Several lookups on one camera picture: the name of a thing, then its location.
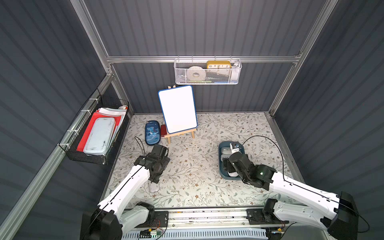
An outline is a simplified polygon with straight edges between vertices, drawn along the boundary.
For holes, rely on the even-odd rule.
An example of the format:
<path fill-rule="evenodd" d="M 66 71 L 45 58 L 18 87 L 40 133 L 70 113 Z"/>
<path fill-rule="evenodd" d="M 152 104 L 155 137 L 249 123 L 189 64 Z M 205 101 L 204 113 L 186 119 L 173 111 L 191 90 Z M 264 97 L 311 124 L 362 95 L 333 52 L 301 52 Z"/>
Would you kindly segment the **grey white mouse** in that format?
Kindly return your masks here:
<path fill-rule="evenodd" d="M 230 147 L 222 147 L 221 148 L 221 154 L 228 154 L 228 155 L 231 155 L 232 154 L 232 150 Z"/>

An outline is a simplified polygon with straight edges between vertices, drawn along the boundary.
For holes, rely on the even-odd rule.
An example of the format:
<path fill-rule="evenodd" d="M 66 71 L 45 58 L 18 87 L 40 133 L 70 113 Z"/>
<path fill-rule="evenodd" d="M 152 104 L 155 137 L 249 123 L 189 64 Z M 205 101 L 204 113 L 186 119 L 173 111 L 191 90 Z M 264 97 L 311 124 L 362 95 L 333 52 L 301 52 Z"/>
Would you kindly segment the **teal storage box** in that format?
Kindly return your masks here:
<path fill-rule="evenodd" d="M 231 144 L 233 143 L 237 148 L 240 149 L 240 153 L 248 156 L 248 154 L 246 154 L 245 152 L 244 146 L 241 143 L 231 141 L 221 142 L 219 144 L 219 173 L 221 177 L 225 180 L 241 181 L 241 177 L 234 176 L 233 173 L 231 173 L 232 175 L 230 175 L 230 173 L 228 172 L 228 163 L 226 162 L 226 160 L 228 160 L 230 155 L 232 154 Z"/>

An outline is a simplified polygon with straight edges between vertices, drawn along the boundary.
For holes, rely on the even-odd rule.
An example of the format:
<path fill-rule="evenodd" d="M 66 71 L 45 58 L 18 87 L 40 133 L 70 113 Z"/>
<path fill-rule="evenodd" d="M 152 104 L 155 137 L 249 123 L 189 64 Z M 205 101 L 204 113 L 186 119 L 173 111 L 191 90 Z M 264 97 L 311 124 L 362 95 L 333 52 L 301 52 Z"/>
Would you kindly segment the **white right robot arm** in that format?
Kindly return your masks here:
<path fill-rule="evenodd" d="M 279 193 L 300 206 L 268 199 L 261 217 L 267 223 L 298 222 L 326 230 L 337 240 L 358 238 L 359 213 L 353 196 L 322 191 L 290 178 L 266 165 L 254 165 L 240 152 L 225 155 L 224 169 L 236 172 L 246 185 Z"/>

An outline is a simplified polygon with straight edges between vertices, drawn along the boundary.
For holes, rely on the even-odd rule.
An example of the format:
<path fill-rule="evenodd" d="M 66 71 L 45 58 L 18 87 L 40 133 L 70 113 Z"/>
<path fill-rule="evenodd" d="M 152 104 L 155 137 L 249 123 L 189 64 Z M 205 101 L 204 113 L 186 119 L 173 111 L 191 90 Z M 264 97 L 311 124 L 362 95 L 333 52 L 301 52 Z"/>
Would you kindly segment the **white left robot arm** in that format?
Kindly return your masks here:
<path fill-rule="evenodd" d="M 120 240 L 138 225 L 151 225 L 155 218 L 153 205 L 140 202 L 127 212 L 125 209 L 142 185 L 159 183 L 170 162 L 168 154 L 168 148 L 154 145 L 146 156 L 139 156 L 116 189 L 93 212 L 83 213 L 80 239 Z"/>

